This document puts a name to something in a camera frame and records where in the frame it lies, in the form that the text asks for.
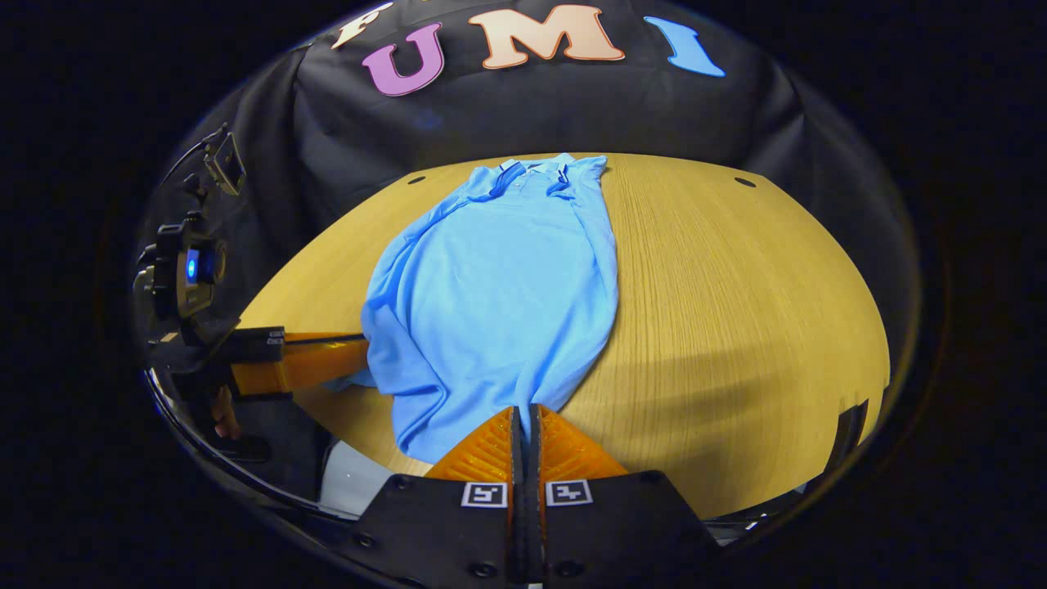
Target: blue polo shirt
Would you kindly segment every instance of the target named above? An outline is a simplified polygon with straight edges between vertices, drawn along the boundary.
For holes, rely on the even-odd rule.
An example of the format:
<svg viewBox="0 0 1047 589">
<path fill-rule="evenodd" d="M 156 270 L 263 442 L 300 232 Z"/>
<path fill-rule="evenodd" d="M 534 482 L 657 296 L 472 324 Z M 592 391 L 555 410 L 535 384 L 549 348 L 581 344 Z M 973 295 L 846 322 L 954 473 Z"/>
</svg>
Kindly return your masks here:
<svg viewBox="0 0 1047 589">
<path fill-rule="evenodd" d="M 476 167 L 382 253 L 360 319 L 404 454 L 437 462 L 509 406 L 530 435 L 530 404 L 567 402 L 618 308 L 606 164 Z"/>
</svg>

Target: cable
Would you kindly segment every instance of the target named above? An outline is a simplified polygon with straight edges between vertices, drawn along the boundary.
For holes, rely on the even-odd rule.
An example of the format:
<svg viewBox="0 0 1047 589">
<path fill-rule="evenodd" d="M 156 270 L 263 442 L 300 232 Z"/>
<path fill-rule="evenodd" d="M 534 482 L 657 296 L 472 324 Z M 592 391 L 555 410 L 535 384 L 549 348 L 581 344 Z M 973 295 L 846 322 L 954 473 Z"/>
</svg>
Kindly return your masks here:
<svg viewBox="0 0 1047 589">
<path fill-rule="evenodd" d="M 183 153 L 182 156 L 178 158 L 178 161 L 176 161 L 175 164 L 171 166 L 171 169 L 169 169 L 168 173 L 163 176 L 163 179 L 160 180 L 160 183 L 157 185 L 157 187 L 162 186 L 164 184 L 164 182 L 166 182 L 169 179 L 171 179 L 172 174 L 174 174 L 175 171 L 178 169 L 178 167 L 180 167 L 181 164 L 185 162 L 185 160 L 188 158 L 188 156 L 193 155 L 194 153 L 196 153 L 201 148 L 206 146 L 207 143 L 209 143 L 210 141 L 214 141 L 222 133 L 224 133 L 225 130 L 228 129 L 228 128 L 229 128 L 228 121 L 222 122 L 222 126 L 218 128 L 218 131 L 215 131 L 214 133 L 211 133 L 209 135 L 207 135 L 206 137 L 200 139 L 200 141 L 197 144 L 191 146 L 190 150 L 186 151 L 185 153 Z"/>
</svg>

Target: screw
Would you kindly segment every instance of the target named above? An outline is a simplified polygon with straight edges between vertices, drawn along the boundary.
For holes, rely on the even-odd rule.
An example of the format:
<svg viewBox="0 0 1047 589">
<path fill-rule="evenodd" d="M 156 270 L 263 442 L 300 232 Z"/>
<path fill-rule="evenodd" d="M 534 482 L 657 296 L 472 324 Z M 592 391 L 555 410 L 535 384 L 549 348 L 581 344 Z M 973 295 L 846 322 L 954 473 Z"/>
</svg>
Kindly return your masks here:
<svg viewBox="0 0 1047 589">
<path fill-rule="evenodd" d="M 487 563 L 473 564 L 469 566 L 469 572 L 481 579 L 490 579 L 498 574 L 498 569 Z"/>
<path fill-rule="evenodd" d="M 570 577 L 578 576 L 585 570 L 585 567 L 581 563 L 576 563 L 574 561 L 563 561 L 562 563 L 556 565 L 556 574 Z"/>
<path fill-rule="evenodd" d="M 375 545 L 375 539 L 367 534 L 357 534 L 353 539 L 363 548 L 373 548 Z"/>
</svg>

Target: shirt collar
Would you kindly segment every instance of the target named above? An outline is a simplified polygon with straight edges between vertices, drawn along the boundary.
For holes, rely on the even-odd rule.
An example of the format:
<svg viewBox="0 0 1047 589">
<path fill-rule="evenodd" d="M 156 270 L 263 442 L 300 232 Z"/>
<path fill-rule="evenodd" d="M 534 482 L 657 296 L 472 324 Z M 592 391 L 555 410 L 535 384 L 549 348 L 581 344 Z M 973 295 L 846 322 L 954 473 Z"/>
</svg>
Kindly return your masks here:
<svg viewBox="0 0 1047 589">
<path fill-rule="evenodd" d="M 502 165 L 498 165 L 498 169 L 502 169 L 504 172 L 510 168 L 514 163 L 524 163 L 525 165 L 529 165 L 532 163 L 540 162 L 540 164 L 534 167 L 534 169 L 544 174 L 552 172 L 554 169 L 563 171 L 566 164 L 573 161 L 575 161 L 575 158 L 570 153 L 561 153 L 560 155 L 557 155 L 556 157 L 551 157 L 549 159 L 537 159 L 524 162 L 518 161 L 516 159 L 507 159 L 504 162 L 502 162 Z"/>
</svg>

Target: wooden table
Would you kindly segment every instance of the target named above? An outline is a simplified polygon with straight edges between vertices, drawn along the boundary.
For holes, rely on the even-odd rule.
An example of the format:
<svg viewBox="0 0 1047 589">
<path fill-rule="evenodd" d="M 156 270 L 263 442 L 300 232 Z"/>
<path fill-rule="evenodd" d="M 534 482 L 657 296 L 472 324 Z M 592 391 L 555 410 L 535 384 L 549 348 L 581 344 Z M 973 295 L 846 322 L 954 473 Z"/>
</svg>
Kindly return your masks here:
<svg viewBox="0 0 1047 589">
<path fill-rule="evenodd" d="M 299 251 L 258 294 L 241 327 L 359 333 L 367 282 L 394 236 L 476 165 L 554 155 L 406 175 Z M 607 156 L 602 181 L 618 242 L 618 317 L 561 415 L 626 469 L 665 471 L 703 518 L 814 478 L 840 413 L 869 401 L 864 439 L 889 380 L 886 335 L 857 269 L 761 176 L 684 159 Z M 396 448 L 392 398 L 317 387 L 294 399 L 379 465 L 416 475 L 428 469 Z"/>
</svg>

